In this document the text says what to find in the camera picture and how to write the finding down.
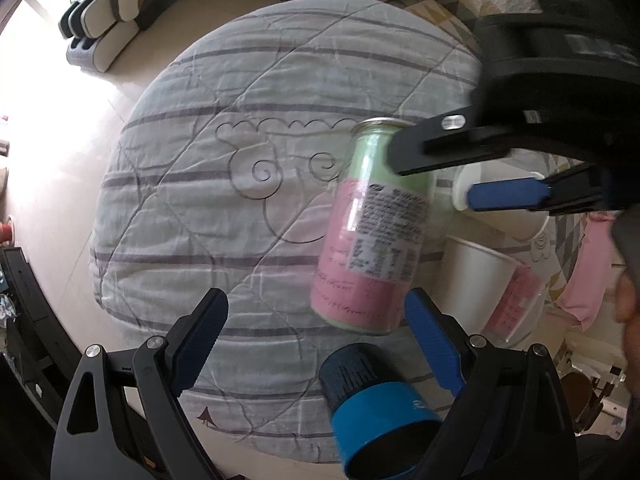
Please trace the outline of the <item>pink label cup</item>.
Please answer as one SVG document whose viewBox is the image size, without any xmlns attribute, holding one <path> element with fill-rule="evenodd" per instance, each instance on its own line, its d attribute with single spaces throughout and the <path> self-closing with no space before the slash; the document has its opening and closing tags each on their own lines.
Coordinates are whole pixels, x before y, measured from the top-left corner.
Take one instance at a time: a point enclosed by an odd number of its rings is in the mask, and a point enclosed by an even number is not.
<svg viewBox="0 0 640 480">
<path fill-rule="evenodd" d="M 544 281 L 530 266 L 519 263 L 483 334 L 494 344 L 510 342 L 544 290 Z"/>
</svg>

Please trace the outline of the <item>blue black cup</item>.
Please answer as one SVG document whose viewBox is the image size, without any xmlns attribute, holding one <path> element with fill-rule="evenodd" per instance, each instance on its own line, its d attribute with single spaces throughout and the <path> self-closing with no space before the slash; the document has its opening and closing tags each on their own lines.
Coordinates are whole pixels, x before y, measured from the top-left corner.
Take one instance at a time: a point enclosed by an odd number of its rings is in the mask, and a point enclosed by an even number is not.
<svg viewBox="0 0 640 480">
<path fill-rule="evenodd" d="M 409 479 L 442 426 L 418 390 L 374 344 L 349 344 L 318 379 L 344 475 Z"/>
</svg>

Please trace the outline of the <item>triangle pattern sofa cover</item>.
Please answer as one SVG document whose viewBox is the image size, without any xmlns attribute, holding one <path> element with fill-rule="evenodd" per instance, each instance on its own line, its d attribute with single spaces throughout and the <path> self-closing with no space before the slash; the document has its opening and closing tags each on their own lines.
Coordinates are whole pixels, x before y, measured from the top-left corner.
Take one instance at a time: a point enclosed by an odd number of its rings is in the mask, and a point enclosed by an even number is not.
<svg viewBox="0 0 640 480">
<path fill-rule="evenodd" d="M 472 30 L 478 18 L 498 13 L 537 13 L 536 0 L 390 0 L 390 4 L 430 23 L 460 44 L 462 53 L 478 55 Z M 451 188 L 457 168 L 436 172 L 433 209 L 421 262 L 413 285 L 431 292 L 438 279 L 449 235 L 472 240 L 528 264 L 546 282 L 544 304 L 561 296 L 573 271 L 586 219 L 579 214 L 553 217 L 542 233 L 520 242 L 454 209 Z"/>
</svg>

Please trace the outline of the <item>grey striped quilted tablecloth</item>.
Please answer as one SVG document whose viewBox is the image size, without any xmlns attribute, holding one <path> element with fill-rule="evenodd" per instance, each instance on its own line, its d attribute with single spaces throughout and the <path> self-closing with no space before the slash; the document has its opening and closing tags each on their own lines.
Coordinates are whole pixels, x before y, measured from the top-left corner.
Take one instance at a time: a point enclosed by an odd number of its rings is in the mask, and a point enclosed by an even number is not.
<svg viewBox="0 0 640 480">
<path fill-rule="evenodd" d="M 350 132 L 462 107 L 479 67 L 396 6 L 295 0 L 210 32 L 149 85 L 102 182 L 90 272 L 129 347 L 227 294 L 186 414 L 259 452 L 336 461 L 317 374 L 356 335 L 309 300 Z"/>
</svg>

